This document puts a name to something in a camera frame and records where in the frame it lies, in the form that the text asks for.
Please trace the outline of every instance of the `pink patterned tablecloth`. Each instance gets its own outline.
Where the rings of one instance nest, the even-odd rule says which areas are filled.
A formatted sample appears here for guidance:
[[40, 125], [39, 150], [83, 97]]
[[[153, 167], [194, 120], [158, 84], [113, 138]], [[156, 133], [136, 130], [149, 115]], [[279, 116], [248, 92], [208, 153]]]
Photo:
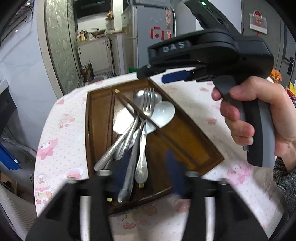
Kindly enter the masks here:
[[[272, 180], [272, 168], [256, 168], [246, 162], [246, 153], [234, 143], [220, 115], [220, 102], [211, 99], [212, 82], [180, 81], [164, 85], [160, 78], [161, 74], [152, 80], [185, 110], [225, 157], [204, 178], [229, 179], [270, 236], [283, 213], [279, 202], [281, 192]], [[42, 132], [35, 165], [38, 215], [67, 177], [88, 178], [85, 152], [87, 92], [135, 79], [136, 74], [127, 74], [99, 81], [75, 89], [54, 104]], [[188, 200], [169, 195], [150, 205], [110, 217], [114, 240], [181, 240], [189, 205]], [[213, 239], [213, 205], [213, 199], [207, 198], [207, 240]], [[81, 238], [89, 240], [88, 197], [82, 197]]]

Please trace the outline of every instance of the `chopstick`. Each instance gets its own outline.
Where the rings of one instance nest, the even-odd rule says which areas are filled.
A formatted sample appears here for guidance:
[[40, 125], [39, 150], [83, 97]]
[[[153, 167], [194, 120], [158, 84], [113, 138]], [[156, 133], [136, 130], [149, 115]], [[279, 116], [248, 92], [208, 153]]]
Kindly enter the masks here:
[[182, 148], [180, 147], [171, 137], [169, 137], [153, 120], [151, 120], [148, 116], [146, 116], [143, 111], [140, 110], [139, 107], [137, 107], [137, 105], [135, 105], [132, 101], [129, 100], [129, 98], [127, 98], [124, 94], [122, 94], [118, 89], [114, 90], [115, 93], [118, 95], [120, 102], [127, 107], [128, 105], [132, 106], [134, 111], [136, 111], [138, 113], [138, 115], [149, 121], [152, 125], [154, 125], [154, 127], [158, 130], [158, 132], [165, 137], [167, 140], [169, 140], [171, 142], [171, 144], [178, 150], [180, 151], [185, 157], [187, 157], [189, 159], [189, 161], [193, 164], [193, 165], [197, 165], [197, 163], [195, 162], [195, 160]]

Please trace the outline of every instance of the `floor mat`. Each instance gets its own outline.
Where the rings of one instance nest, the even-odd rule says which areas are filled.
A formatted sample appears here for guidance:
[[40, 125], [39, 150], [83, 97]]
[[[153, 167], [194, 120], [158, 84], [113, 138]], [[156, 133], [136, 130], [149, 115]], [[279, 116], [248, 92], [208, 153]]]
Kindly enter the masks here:
[[116, 74], [113, 73], [111, 70], [110, 71], [103, 72], [103, 73], [94, 72], [94, 77], [95, 78], [98, 77], [99, 75], [105, 75], [105, 76], [107, 76], [107, 78], [116, 77]]

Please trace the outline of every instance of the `sleeve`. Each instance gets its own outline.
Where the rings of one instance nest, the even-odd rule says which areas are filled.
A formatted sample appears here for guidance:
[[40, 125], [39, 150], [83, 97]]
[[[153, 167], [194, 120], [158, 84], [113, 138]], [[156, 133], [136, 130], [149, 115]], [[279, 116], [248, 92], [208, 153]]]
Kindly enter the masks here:
[[288, 173], [282, 158], [277, 157], [273, 179], [283, 192], [290, 216], [296, 205], [296, 169]]

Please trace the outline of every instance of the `brown wooden tray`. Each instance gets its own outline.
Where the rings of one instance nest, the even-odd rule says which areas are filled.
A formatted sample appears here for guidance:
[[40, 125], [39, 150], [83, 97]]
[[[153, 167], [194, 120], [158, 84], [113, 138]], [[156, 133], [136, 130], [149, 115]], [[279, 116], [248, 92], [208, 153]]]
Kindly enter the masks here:
[[147, 135], [146, 159], [148, 180], [144, 188], [136, 183], [130, 201], [119, 204], [117, 200], [108, 203], [108, 213], [120, 213], [147, 204], [171, 192], [169, 177], [166, 173], [165, 154], [174, 150], [175, 158], [186, 163], [189, 170], [205, 174], [221, 161], [222, 154], [194, 123], [194, 121], [158, 85], [150, 79], [135, 80], [120, 85], [89, 92], [86, 103], [86, 159], [89, 175], [94, 175], [94, 165], [116, 139], [113, 123], [124, 108], [116, 97], [117, 88], [130, 100], [134, 94], [147, 87], [160, 93], [163, 100], [175, 106], [175, 116], [162, 130], [172, 138], [188, 155], [183, 155], [158, 131]]

